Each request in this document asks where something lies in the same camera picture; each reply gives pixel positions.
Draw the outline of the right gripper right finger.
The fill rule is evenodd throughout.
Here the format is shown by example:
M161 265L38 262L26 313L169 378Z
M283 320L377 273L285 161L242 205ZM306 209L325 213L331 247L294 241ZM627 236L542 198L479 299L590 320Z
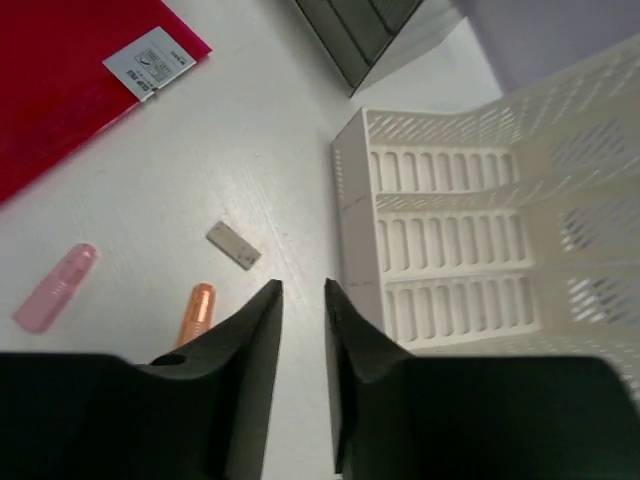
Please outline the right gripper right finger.
M325 283L345 479L635 479L639 412L590 356L415 356Z

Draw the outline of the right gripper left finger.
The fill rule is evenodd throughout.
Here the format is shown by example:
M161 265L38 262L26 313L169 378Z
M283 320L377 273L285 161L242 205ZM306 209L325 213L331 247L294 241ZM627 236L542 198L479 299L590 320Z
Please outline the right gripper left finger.
M257 479L283 286L146 365L103 354L1 357L5 479Z

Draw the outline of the pink stapler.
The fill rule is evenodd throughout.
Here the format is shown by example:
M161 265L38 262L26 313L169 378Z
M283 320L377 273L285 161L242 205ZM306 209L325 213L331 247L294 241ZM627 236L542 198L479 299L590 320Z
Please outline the pink stapler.
M74 245L13 313L12 319L26 332L47 331L89 275L97 258L94 246Z

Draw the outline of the clear plastic drawer cabinet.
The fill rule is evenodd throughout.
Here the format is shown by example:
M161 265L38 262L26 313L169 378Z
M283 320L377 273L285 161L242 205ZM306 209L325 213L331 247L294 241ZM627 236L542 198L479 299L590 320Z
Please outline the clear plastic drawer cabinet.
M354 95L441 44L464 19L458 1L298 0Z

